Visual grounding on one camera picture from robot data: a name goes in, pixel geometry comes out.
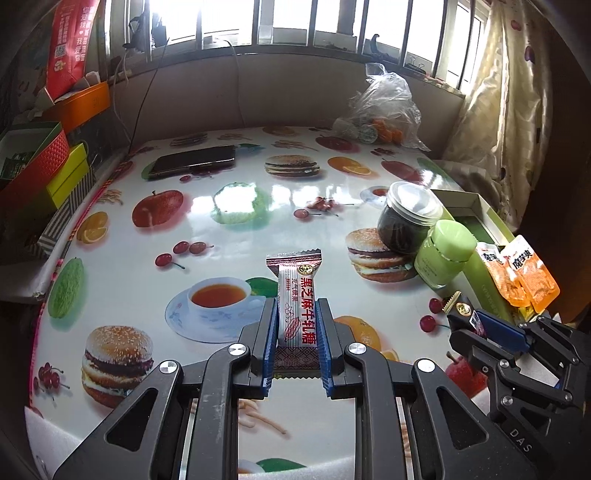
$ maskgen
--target striped box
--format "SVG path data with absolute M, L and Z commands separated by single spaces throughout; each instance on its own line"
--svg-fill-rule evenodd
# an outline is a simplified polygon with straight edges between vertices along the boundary
M 57 209 L 57 212 L 51 218 L 51 221 L 47 224 L 45 230 L 39 237 L 39 240 L 32 247 L 41 247 L 44 255 L 38 258 L 46 258 L 51 255 L 56 243 L 63 233 L 66 225 L 70 221 L 70 218 L 74 215 L 76 209 L 80 206 L 82 201 L 90 192 L 93 185 L 96 183 L 95 174 L 92 169 L 82 177 L 82 180 L 76 185 L 74 190 L 70 193 L 69 197 Z

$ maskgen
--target floral curtain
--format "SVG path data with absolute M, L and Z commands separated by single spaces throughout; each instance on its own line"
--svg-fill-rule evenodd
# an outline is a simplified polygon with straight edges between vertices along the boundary
M 527 0 L 493 0 L 470 95 L 439 164 L 516 230 L 551 128 L 545 19 Z

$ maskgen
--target cable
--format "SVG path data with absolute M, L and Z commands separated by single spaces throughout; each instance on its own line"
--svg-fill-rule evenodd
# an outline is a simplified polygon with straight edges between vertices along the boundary
M 152 82 L 156 78 L 156 74 L 158 73 L 158 70 L 160 69 L 160 66 L 162 65 L 162 61 L 164 60 L 164 54 L 166 53 L 166 47 L 168 47 L 169 41 L 170 41 L 170 37 L 166 39 L 166 44 L 164 45 L 164 50 L 162 51 L 162 56 L 160 57 L 160 60 L 158 61 L 158 66 L 156 67 L 156 71 L 154 72 L 154 75 L 152 75 L 152 79 L 150 80 L 150 83 L 148 84 L 148 88 L 146 88 L 146 93 L 144 94 L 144 98 L 142 100 L 142 103 L 139 106 L 138 116 L 135 118 L 134 133 L 131 135 L 131 140 L 129 141 L 129 149 L 127 151 L 128 155 L 131 152 L 131 145 L 134 144 L 135 133 L 138 130 L 139 116 L 142 113 L 142 108 L 144 107 L 144 102 L 146 101 L 146 98 L 148 97 L 148 92 L 150 91 L 150 87 L 152 86 Z
M 125 68 L 125 59 L 127 58 L 127 52 L 129 50 L 125 50 L 125 54 L 123 55 L 123 75 L 125 76 L 125 88 L 129 85 L 129 78 L 127 77 L 127 68 Z
M 234 61 L 236 61 L 236 97 L 238 98 L 238 112 L 240 112 L 240 118 L 242 119 L 242 126 L 246 128 L 246 122 L 244 121 L 244 115 L 242 114 L 242 106 L 240 104 L 240 65 L 238 64 L 238 55 L 234 45 L 229 40 L 225 40 L 228 45 L 232 48 L 232 54 L 234 55 Z
M 127 88 L 127 85 L 129 84 L 129 79 L 127 78 L 127 72 L 125 71 L 125 57 L 127 57 L 127 50 L 125 50 L 125 54 L 123 55 L 123 58 L 119 61 L 119 63 L 117 64 L 117 66 L 115 67 L 115 75 L 113 76 L 113 113 L 115 114 L 115 118 L 117 120 L 119 120 L 119 123 L 121 123 L 121 126 L 123 127 L 123 133 L 125 134 L 125 138 L 127 139 L 127 141 L 131 141 L 131 139 L 129 138 L 129 131 L 127 130 L 127 127 L 125 126 L 123 120 L 121 119 L 121 116 L 117 113 L 117 105 L 115 103 L 115 85 L 117 85 L 117 75 L 118 75 L 118 71 L 119 71 L 119 67 L 121 67 L 121 65 L 123 64 L 123 71 L 125 73 L 125 79 L 127 80 L 127 84 L 125 85 L 125 88 Z

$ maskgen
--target window sill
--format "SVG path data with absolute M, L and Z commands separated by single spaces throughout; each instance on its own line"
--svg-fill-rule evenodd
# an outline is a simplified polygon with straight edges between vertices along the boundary
M 323 47 L 306 47 L 300 45 L 238 45 L 234 47 L 237 55 L 257 54 L 257 53 L 274 53 L 274 54 L 296 54 L 296 55 L 313 55 L 317 57 L 327 57 L 333 59 L 349 60 L 357 63 L 370 63 L 377 61 L 369 55 L 357 55 L 353 52 L 343 51 L 336 48 Z M 129 77 L 140 75 L 142 73 L 155 70 L 159 64 L 161 67 L 175 65 L 186 61 L 209 59 L 215 57 L 225 57 L 233 55 L 230 47 L 206 48 L 203 50 L 196 49 L 194 40 L 185 41 L 182 43 L 172 44 L 167 47 L 166 56 L 161 60 L 161 55 L 164 47 L 155 48 L 152 50 L 152 61 L 145 62 L 143 54 L 136 54 L 126 61 L 127 69 L 131 70 Z M 441 88 L 458 97 L 464 98 L 465 95 L 456 88 L 444 83 L 444 81 L 416 72 L 412 69 L 402 67 L 400 65 L 382 61 L 389 72 L 395 72 L 399 75 L 412 77 L 425 83 L 429 83 L 437 88 Z

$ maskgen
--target hamburger print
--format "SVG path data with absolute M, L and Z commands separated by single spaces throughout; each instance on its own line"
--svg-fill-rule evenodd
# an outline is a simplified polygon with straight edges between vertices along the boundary
M 380 283 L 393 283 L 413 278 L 417 272 L 412 255 L 401 255 L 386 247 L 377 228 L 362 228 L 345 237 L 349 259 L 363 278 Z
M 265 171 L 277 177 L 312 177 L 320 167 L 307 155 L 275 155 L 265 162 Z
M 133 327 L 104 326 L 86 340 L 82 387 L 105 407 L 115 408 L 152 369 L 152 339 Z

